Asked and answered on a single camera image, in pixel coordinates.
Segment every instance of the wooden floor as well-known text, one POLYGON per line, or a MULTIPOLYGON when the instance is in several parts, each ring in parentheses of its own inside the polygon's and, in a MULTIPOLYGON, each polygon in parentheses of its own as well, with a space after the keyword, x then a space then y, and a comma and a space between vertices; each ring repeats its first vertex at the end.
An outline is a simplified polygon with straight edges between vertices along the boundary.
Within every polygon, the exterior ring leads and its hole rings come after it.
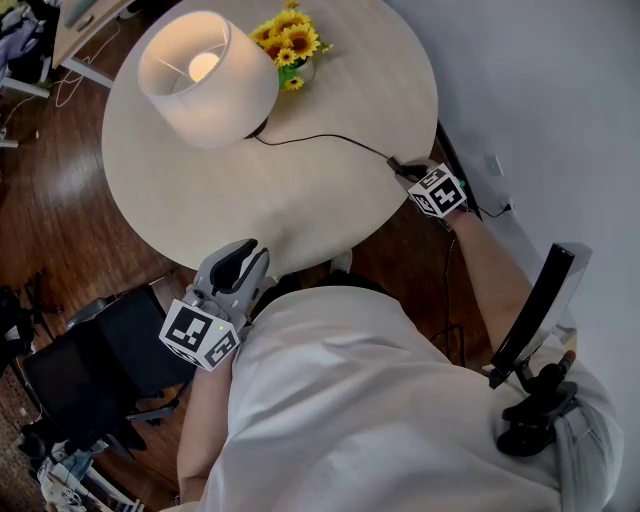
MULTIPOLYGON (((170 3, 157 2, 163 9, 170 3)), ((121 22, 122 32, 94 64, 115 75, 135 41, 160 14, 152 7, 121 22)), ((81 55, 91 55, 115 31, 114 23, 107 25, 81 55)), ((61 100, 71 88, 65 84, 61 100)), ((21 147, 0 152, 0 284, 17 289, 46 267, 45 298, 65 308, 63 315, 48 318, 55 334, 63 332, 68 316, 98 296, 151 281, 171 269, 177 272, 167 284, 169 293, 179 294, 193 277, 193 271, 178 267, 142 241, 111 197, 100 149, 107 96, 107 89, 85 80, 60 109, 54 104, 55 92, 48 101, 27 102, 9 126, 9 138, 19 139, 21 147)), ((9 106, 0 104, 4 116, 9 106)), ((443 158, 437 145, 432 158, 443 158)), ((353 271, 398 297, 419 330, 430 337, 444 327, 443 268, 450 240, 440 224, 406 203, 354 249, 353 271)), ((301 279, 311 285, 327 271, 328 265, 321 265, 302 272, 301 279)), ((451 323, 464 326, 468 365, 477 369, 488 361, 489 342, 457 247, 449 281, 451 323)), ((46 342, 40 337, 37 345, 46 342)), ((444 351, 443 337, 435 344, 444 351)), ((450 344, 451 359, 458 363, 455 335, 450 344)), ((135 462, 111 453, 98 459, 112 479, 149 510, 169 506, 177 493, 175 457, 184 408, 183 401, 159 427, 137 426, 148 450, 136 453, 135 462)))

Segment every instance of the flower vase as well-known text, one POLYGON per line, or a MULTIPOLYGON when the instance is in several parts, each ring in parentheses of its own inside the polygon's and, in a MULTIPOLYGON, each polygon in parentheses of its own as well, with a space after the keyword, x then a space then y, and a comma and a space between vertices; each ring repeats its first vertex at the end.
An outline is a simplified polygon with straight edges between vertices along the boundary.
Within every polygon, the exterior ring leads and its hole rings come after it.
POLYGON ((316 76, 316 68, 311 57, 307 58, 301 66, 296 68, 298 76, 304 80, 305 85, 316 76))

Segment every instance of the round table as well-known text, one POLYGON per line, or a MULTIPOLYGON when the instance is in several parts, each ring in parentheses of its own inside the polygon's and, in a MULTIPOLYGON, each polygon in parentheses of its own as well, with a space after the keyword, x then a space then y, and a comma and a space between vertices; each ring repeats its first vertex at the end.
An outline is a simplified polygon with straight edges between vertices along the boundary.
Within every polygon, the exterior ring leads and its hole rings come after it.
MULTIPOLYGON (((198 268, 230 242, 256 238, 270 250, 270 275, 301 270, 360 243, 407 197, 383 158, 339 139, 189 146, 142 94, 140 55, 170 20, 209 9, 249 33, 282 5, 184 0, 133 47, 111 90, 102 150, 116 204, 147 243, 187 267, 198 268)), ((261 138, 336 133, 401 162, 428 156, 438 118, 436 84, 402 18, 381 0, 306 0, 300 8, 335 47, 314 61, 315 80, 280 93, 261 138)))

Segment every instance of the sunflower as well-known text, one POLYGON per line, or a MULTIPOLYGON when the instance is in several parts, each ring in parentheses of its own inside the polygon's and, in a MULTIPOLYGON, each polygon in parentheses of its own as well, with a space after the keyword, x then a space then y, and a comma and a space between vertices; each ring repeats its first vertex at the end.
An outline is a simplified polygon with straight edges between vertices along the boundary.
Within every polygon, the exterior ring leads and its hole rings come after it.
POLYGON ((270 31, 273 28, 273 21, 269 20, 266 23, 260 25, 257 29, 255 29, 249 37, 254 43, 258 43, 260 46, 264 46, 265 43, 271 37, 270 31))
POLYGON ((294 76, 284 83, 285 91, 297 91, 304 85, 304 80, 299 76, 294 76))
POLYGON ((294 11, 293 9, 284 10, 273 18, 273 26, 271 27, 270 34, 271 36, 277 36, 294 25, 304 25, 305 23, 311 24, 311 18, 306 14, 294 11))
POLYGON ((285 29, 282 37, 284 44, 289 46, 302 60, 311 57, 320 46, 318 34, 308 23, 285 29))
POLYGON ((280 50, 282 50, 284 47, 288 45, 289 43, 285 44, 285 41, 282 38, 282 36, 276 36, 276 37, 270 37, 269 39, 267 39, 265 43, 262 45, 262 48, 264 49, 265 52, 267 52, 267 55, 271 57, 271 60, 276 60, 278 58, 278 54, 280 53, 280 50))
POLYGON ((279 68, 282 66, 286 66, 288 64, 292 64, 294 60, 298 57, 295 52, 291 48, 283 48, 278 53, 278 57, 276 58, 276 64, 279 68))

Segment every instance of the white wall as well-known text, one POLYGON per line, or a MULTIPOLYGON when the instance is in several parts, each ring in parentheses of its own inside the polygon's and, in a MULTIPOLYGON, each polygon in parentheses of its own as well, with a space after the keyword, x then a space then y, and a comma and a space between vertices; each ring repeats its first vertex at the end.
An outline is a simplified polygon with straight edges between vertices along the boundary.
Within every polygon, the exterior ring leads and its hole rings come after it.
POLYGON ((492 230, 530 274, 554 241, 594 250, 571 303, 578 355, 625 431, 610 508, 640 507, 640 2, 388 0, 431 59, 440 117, 492 230), (497 154, 506 178, 489 175, 497 154))

